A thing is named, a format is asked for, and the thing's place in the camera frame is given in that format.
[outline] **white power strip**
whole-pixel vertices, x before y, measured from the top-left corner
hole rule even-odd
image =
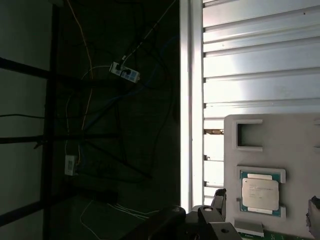
[[[125,66],[122,66],[120,70],[117,69],[117,66],[119,65],[119,63],[117,62],[113,62],[113,64],[111,65],[110,67],[110,72],[117,75],[117,76],[120,76],[121,74],[121,77],[123,79],[126,79],[132,83],[137,83],[140,79],[140,73],[138,71],[135,71],[131,68],[128,68],[128,67],[125,67]]]
[[[76,175],[76,160],[75,155],[65,155],[64,160],[64,174],[68,176]]]

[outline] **white wall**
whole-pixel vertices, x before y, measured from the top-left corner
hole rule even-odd
[[[46,0],[0,2],[0,57],[49,70],[52,5]],[[43,116],[46,81],[0,69],[0,115]],[[43,133],[42,120],[0,118],[0,137]],[[0,145],[0,215],[40,199],[42,149]],[[0,228],[0,239],[39,240],[42,212]]]

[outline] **cpu processor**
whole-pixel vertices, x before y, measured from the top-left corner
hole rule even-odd
[[[240,210],[280,216],[280,175],[242,171],[240,176],[242,186]]]

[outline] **aluminum panel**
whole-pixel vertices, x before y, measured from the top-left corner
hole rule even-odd
[[[219,189],[220,188],[205,186],[204,187],[204,196],[205,197],[214,197],[216,194],[216,191]]]
[[[180,205],[187,212],[191,199],[191,76],[190,76],[190,3],[180,0]]]
[[[223,119],[206,119],[204,121],[204,129],[224,129]]]
[[[244,39],[247,37],[263,37],[264,35],[284,33],[292,30],[303,30],[319,25],[320,6],[309,8],[303,12],[290,12],[286,15],[276,15],[269,19],[253,19],[251,22],[223,27],[206,28],[203,42],[221,42],[225,40]]]
[[[204,161],[204,181],[216,184],[224,184],[224,162]]]
[[[319,33],[320,26],[314,25],[311,27],[306,27],[305,29],[298,28],[279,32],[276,31],[261,34],[259,36],[248,36],[246,38],[227,39],[213,43],[207,43],[203,45],[203,51],[207,53],[232,48],[242,48],[262,44],[313,38],[319,36]]]
[[[290,76],[209,81],[204,102],[268,101],[320,98],[320,72]]]
[[[319,113],[320,99],[207,104],[205,118],[225,118],[232,114]]]
[[[204,155],[213,161],[223,161],[224,135],[204,135]]]
[[[204,97],[203,97],[203,3],[192,0],[191,94],[192,94],[192,206],[204,203]]]
[[[234,0],[203,9],[203,27],[280,14],[320,5],[318,0]]]
[[[320,67],[320,42],[205,57],[205,78]]]

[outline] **yellow cable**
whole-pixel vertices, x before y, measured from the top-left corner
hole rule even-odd
[[[88,49],[88,46],[87,46],[86,38],[85,38],[85,35],[84,35],[84,31],[82,30],[81,24],[80,24],[80,22],[78,21],[78,19],[77,19],[77,17],[76,17],[76,14],[75,14],[75,12],[74,12],[71,4],[70,4],[70,1],[69,1],[69,0],[66,0],[66,1],[67,1],[68,5],[69,5],[69,7],[70,7],[70,10],[71,10],[71,12],[72,12],[72,15],[73,15],[76,23],[77,23],[78,26],[79,26],[79,29],[80,29],[80,32],[81,32],[81,36],[82,36],[82,39],[83,39],[83,42],[84,42],[84,46],[85,46],[85,49],[86,49],[86,53],[87,53],[88,59],[89,59],[89,64],[90,64],[90,78],[91,78],[91,80],[93,80],[93,79],[94,79],[94,75],[93,75],[93,72],[92,72],[92,61],[91,61],[89,49]],[[81,130],[83,130],[83,129],[84,129],[84,126],[85,126],[86,116],[87,116],[87,113],[88,113],[88,110],[89,110],[89,105],[90,105],[92,93],[93,93],[93,89],[91,88],[91,90],[90,90],[90,95],[89,95],[89,99],[88,99],[88,104],[86,105],[86,110],[85,110],[85,114],[84,114],[84,118],[83,118]],[[81,155],[80,155],[80,146],[79,146],[79,145],[78,145],[78,154],[79,154],[79,158],[78,158],[78,163],[77,163],[77,164],[80,164]]]

